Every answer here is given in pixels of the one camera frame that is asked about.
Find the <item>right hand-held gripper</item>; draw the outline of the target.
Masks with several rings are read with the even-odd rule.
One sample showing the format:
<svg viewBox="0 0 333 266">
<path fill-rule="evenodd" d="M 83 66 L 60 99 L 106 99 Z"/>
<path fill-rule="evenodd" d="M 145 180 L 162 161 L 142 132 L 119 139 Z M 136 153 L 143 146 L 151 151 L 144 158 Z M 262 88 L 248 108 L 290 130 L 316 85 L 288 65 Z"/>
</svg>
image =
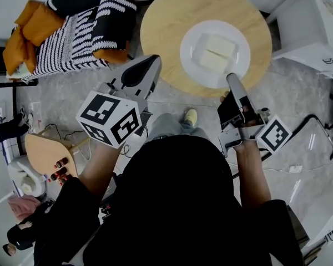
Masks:
<svg viewBox="0 0 333 266">
<path fill-rule="evenodd" d="M 251 140 L 259 142 L 271 154 L 279 151 L 290 139 L 292 132 L 278 116 L 271 119 L 270 110 L 256 110 L 235 73 L 227 75 L 230 91 L 218 107 L 221 124 L 219 141 L 225 157 L 228 150 Z"/>
</svg>

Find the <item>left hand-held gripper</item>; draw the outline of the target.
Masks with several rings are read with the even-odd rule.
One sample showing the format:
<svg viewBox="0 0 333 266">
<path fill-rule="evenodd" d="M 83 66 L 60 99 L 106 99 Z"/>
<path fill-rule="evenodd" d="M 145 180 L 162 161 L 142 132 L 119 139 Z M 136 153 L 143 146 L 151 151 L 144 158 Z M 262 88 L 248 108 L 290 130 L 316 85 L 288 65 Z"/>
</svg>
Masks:
<svg viewBox="0 0 333 266">
<path fill-rule="evenodd" d="M 112 79 L 91 91 L 76 120 L 87 135 L 115 149 L 132 135 L 142 135 L 152 113 L 148 97 L 162 69 L 159 55 L 135 58 L 112 71 Z"/>
</svg>

